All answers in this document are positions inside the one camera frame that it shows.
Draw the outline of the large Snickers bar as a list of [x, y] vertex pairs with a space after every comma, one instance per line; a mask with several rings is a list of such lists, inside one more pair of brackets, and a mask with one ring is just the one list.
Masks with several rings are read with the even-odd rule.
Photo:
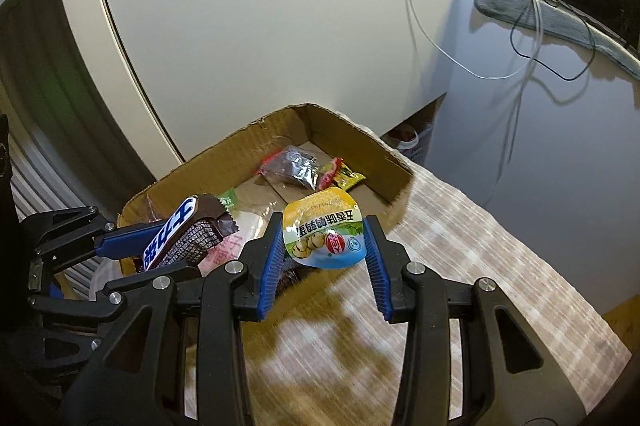
[[198, 265], [208, 251], [239, 230], [215, 195], [187, 197], [160, 227], [142, 253], [145, 272], [180, 262]]

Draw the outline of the dark red date snack pack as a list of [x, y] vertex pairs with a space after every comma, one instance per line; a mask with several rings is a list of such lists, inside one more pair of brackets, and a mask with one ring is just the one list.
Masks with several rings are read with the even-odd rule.
[[302, 266], [291, 258], [286, 258], [285, 261], [283, 261], [276, 289], [277, 297], [299, 283], [300, 268], [302, 268]]

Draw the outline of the yellow quail egg pack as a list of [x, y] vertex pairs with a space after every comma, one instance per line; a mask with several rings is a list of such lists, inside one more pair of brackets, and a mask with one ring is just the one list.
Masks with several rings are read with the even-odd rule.
[[366, 256], [358, 203], [338, 187], [328, 187], [288, 204], [282, 215], [286, 252], [316, 269], [345, 269]]

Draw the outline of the light green candy wrapper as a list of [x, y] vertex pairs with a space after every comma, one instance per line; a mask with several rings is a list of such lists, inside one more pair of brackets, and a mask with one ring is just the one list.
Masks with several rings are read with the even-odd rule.
[[218, 195], [218, 199], [224, 208], [232, 213], [240, 208], [240, 201], [235, 189], [229, 189]]

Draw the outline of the pink-labelled bread package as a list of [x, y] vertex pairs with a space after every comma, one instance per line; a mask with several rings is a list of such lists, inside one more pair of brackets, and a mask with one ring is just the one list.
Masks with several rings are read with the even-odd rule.
[[209, 248], [207, 256], [198, 264], [202, 276], [208, 276], [210, 272], [226, 262], [238, 259], [247, 242], [260, 238], [264, 234], [267, 226], [264, 216], [244, 210], [235, 210], [231, 216], [238, 230], [225, 237], [220, 244]]

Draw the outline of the plaid pink tablecloth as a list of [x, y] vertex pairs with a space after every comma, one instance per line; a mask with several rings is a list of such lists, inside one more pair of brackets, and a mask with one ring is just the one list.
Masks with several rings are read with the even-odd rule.
[[[196, 403], [203, 425], [291, 424], [291, 408], [309, 394], [314, 425], [450, 423], [450, 328], [461, 340], [461, 425], [634, 425], [639, 420], [639, 359], [599, 316], [579, 319], [587, 302], [547, 262], [480, 207], [465, 201], [445, 225], [470, 241], [432, 269], [433, 243], [420, 231], [434, 223], [417, 209], [388, 238], [375, 217], [364, 220], [367, 264], [341, 279], [336, 293], [299, 302], [296, 314], [353, 307], [370, 287], [382, 320], [341, 328], [333, 347], [299, 332], [274, 368], [245, 352], [241, 325], [222, 271], [206, 281], [198, 335]], [[224, 322], [215, 323], [215, 315]]]

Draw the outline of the brown cardboard box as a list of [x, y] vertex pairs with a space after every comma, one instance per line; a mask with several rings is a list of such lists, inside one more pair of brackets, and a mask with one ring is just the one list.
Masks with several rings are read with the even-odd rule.
[[273, 173], [262, 178], [258, 166], [288, 145], [306, 149], [321, 166], [334, 157], [344, 159], [350, 169], [364, 175], [348, 190], [363, 213], [375, 215], [384, 231], [401, 221], [413, 180], [410, 161], [342, 115], [304, 104], [262, 117], [188, 160], [134, 195], [118, 223], [165, 218], [189, 195], [220, 195], [229, 189], [254, 208], [281, 210], [310, 190], [278, 180]]

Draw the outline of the small red candy wrapper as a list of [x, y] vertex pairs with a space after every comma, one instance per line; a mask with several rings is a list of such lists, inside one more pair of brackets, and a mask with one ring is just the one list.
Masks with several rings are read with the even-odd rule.
[[341, 157], [333, 157], [325, 165], [323, 165], [318, 171], [318, 180], [316, 189], [322, 191], [332, 186], [334, 179], [338, 172], [340, 172], [343, 166], [343, 159]]

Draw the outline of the small yellow candy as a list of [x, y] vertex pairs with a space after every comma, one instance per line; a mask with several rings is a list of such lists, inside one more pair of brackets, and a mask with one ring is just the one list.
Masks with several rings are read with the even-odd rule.
[[346, 165], [343, 165], [334, 175], [333, 184], [339, 189], [348, 192], [359, 183], [363, 182], [366, 177], [357, 171], [352, 171]]

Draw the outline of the grey windowsill cloth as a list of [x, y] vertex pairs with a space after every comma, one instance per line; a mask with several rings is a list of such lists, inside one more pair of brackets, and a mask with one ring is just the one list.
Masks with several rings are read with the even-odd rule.
[[[533, 0], [474, 0], [480, 14], [509, 25], [534, 29], [535, 23], [525, 19]], [[639, 80], [639, 59], [603, 31], [583, 22], [577, 15], [541, 4], [542, 29], [546, 36], [594, 50], [629, 76]]]

